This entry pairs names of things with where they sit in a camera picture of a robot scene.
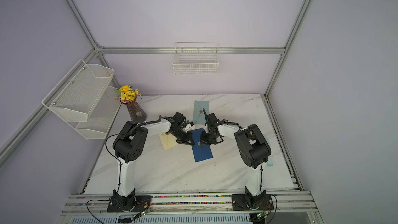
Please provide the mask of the cream envelope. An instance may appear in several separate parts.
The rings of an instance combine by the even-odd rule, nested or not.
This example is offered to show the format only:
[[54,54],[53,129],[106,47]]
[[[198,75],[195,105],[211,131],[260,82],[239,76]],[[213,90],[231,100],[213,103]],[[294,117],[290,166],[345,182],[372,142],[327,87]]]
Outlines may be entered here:
[[172,134],[161,133],[159,134],[159,138],[164,150],[171,149],[178,145],[176,137]]

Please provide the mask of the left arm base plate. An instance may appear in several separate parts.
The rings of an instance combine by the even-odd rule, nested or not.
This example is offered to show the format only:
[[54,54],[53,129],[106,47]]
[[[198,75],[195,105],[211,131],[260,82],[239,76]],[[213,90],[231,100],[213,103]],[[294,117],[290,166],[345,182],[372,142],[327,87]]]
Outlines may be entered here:
[[152,196],[143,195],[136,196],[135,190],[127,197],[121,196],[116,190],[109,199],[107,207],[108,213],[128,213],[128,212],[143,212],[150,207]]

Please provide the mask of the dark blue envelope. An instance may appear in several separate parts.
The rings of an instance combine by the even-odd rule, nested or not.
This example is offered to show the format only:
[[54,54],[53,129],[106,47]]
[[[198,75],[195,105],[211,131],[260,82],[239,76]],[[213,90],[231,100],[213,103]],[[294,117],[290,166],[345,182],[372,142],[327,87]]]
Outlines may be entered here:
[[194,141],[194,146],[192,146],[192,152],[195,162],[201,162],[213,158],[210,147],[206,145],[204,146],[200,145],[201,134],[203,131],[204,131],[203,128],[190,131]]

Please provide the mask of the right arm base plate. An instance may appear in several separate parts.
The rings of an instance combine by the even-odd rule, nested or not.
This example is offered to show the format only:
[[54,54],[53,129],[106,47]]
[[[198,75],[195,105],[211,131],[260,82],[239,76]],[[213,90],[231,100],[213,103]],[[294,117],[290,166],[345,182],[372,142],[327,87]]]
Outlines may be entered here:
[[232,207],[234,211],[272,211],[274,203],[271,194],[266,190],[258,195],[253,195],[247,187],[244,194],[232,194]]

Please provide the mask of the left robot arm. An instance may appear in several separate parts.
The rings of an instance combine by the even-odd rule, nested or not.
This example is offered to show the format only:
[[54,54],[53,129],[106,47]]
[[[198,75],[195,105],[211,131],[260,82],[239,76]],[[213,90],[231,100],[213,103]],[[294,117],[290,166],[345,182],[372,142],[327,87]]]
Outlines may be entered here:
[[134,200],[135,161],[143,153],[147,138],[162,133],[170,134],[176,138],[177,144],[194,146],[190,133],[192,127],[193,122],[188,121],[181,113],[176,113],[172,117],[159,116],[154,121],[126,122],[113,143],[114,157],[119,162],[119,168],[118,183],[112,199],[121,204]]

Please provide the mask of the teal envelope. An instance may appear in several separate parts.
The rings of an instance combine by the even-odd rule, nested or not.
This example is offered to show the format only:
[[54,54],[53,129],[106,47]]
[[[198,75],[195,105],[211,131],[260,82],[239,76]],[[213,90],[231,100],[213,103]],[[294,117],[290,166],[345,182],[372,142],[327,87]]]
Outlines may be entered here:
[[209,112],[209,102],[208,101],[195,101],[193,110],[193,123],[195,125],[205,125],[205,112]]

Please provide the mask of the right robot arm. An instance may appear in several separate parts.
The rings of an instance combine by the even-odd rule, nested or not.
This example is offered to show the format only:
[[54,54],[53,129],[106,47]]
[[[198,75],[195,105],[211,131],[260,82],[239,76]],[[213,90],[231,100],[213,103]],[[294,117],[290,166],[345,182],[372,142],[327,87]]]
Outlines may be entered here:
[[232,194],[232,207],[235,211],[274,209],[272,196],[262,189],[263,165],[268,162],[272,150],[259,127],[251,124],[243,127],[236,122],[219,120],[215,114],[205,115],[205,126],[200,145],[218,144],[217,139],[234,139],[244,164],[248,167],[247,183],[243,194]]

